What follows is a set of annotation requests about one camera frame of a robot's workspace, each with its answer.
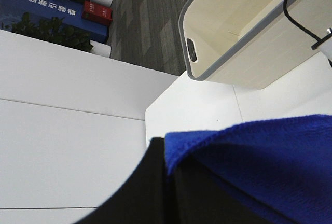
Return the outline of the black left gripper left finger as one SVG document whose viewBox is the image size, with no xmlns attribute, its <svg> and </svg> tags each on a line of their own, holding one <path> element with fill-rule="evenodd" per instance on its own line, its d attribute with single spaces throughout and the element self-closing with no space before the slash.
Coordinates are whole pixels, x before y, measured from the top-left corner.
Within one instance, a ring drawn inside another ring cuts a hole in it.
<svg viewBox="0 0 332 224">
<path fill-rule="evenodd" d="M 164 139 L 153 138 L 125 183 L 77 223 L 165 223 Z"/>
</svg>

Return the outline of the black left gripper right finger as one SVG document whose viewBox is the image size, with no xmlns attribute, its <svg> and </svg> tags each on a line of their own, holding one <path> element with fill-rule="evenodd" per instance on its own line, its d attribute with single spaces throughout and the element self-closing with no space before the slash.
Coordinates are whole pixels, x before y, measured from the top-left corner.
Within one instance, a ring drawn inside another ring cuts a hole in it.
<svg viewBox="0 0 332 224">
<path fill-rule="evenodd" d="M 179 164 L 173 178 L 176 223 L 269 223 L 220 187 L 192 156 Z"/>
</svg>

